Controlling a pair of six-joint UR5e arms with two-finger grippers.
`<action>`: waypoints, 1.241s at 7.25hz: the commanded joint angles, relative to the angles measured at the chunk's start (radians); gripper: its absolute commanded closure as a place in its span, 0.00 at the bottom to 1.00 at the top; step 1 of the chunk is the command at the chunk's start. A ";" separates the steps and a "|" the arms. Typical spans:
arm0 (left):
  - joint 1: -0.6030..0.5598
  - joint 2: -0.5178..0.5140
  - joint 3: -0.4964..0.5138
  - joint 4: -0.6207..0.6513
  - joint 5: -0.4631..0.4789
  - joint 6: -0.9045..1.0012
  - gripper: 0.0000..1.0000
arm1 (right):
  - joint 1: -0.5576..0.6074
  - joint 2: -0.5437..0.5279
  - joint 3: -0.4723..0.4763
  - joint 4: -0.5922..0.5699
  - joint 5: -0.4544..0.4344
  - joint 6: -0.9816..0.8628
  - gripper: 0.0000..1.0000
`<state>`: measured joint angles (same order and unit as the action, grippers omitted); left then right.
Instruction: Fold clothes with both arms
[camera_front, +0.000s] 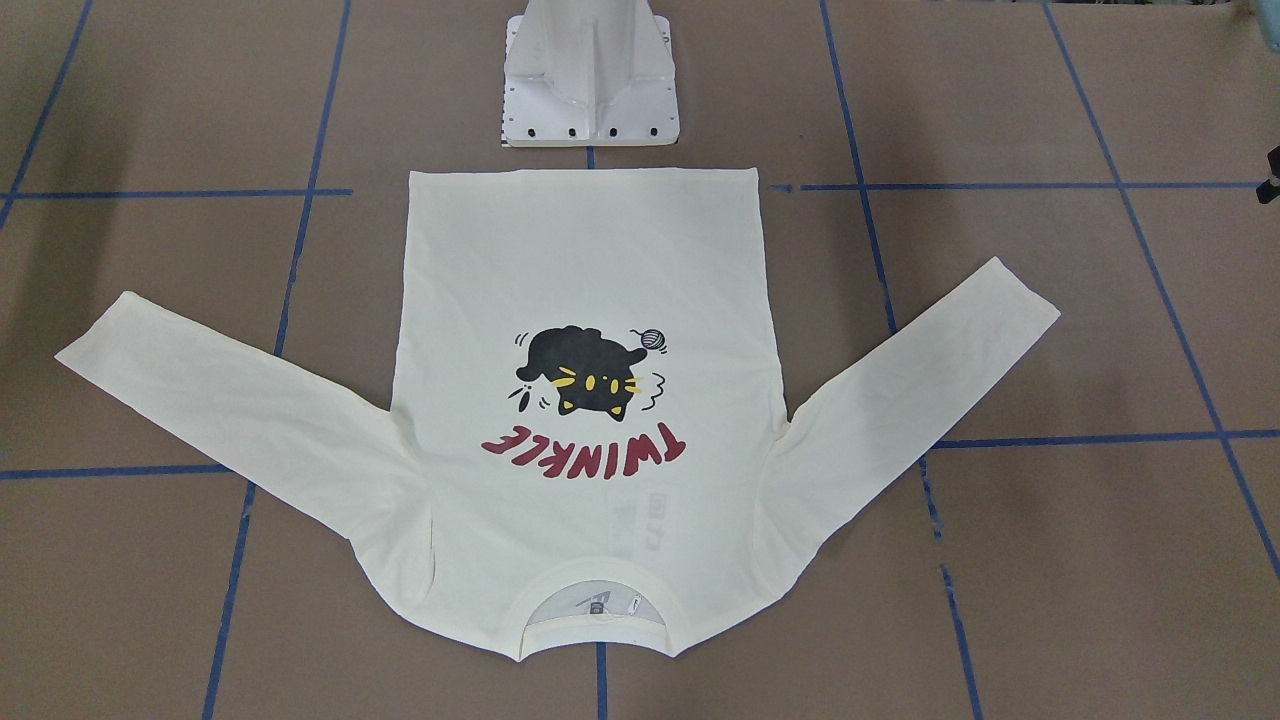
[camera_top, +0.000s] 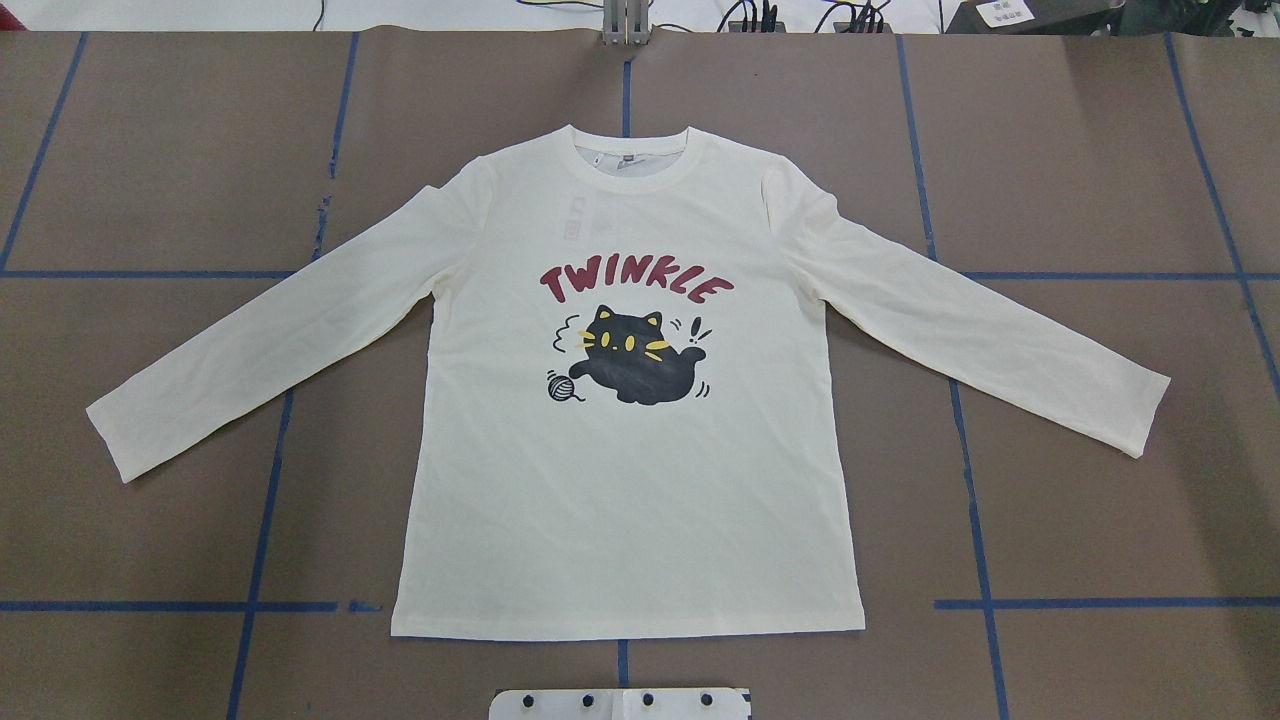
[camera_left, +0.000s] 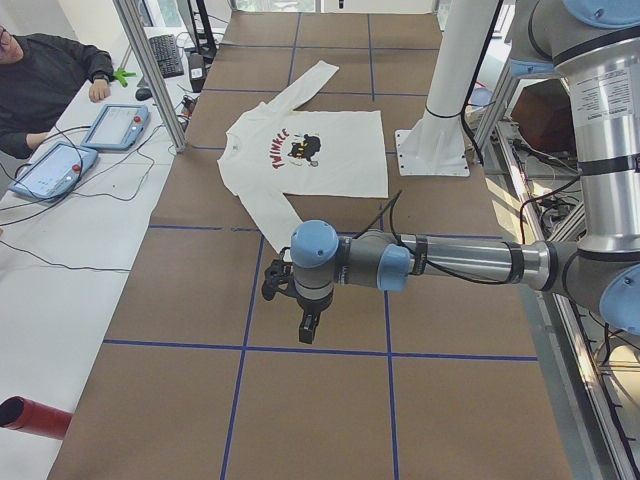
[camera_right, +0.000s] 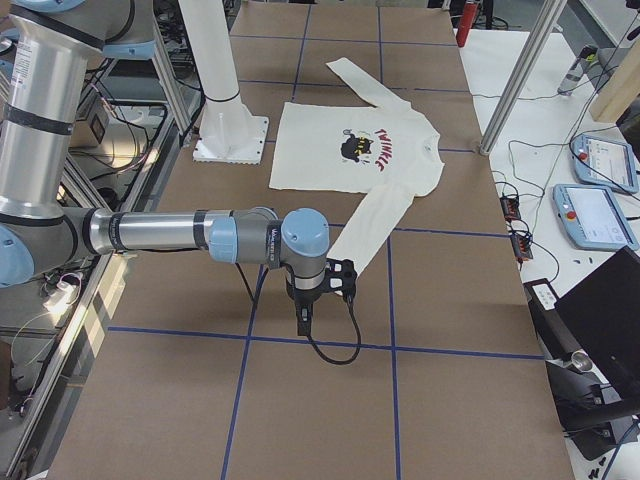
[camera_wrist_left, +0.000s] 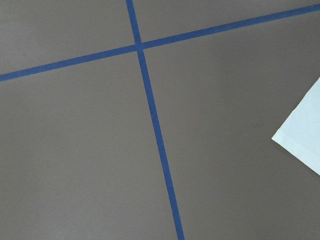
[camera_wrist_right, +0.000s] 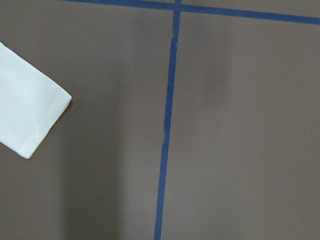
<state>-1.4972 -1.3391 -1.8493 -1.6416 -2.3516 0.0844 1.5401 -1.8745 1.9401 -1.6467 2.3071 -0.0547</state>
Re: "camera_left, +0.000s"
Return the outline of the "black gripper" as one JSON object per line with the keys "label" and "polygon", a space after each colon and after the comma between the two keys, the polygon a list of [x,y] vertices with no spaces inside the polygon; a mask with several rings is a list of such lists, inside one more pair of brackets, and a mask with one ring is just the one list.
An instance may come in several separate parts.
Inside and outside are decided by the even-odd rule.
{"label": "black gripper", "polygon": [[318,326],[318,316],[331,305],[332,293],[317,299],[310,299],[298,293],[297,303],[303,311],[298,330],[299,341],[301,343],[312,343]]}

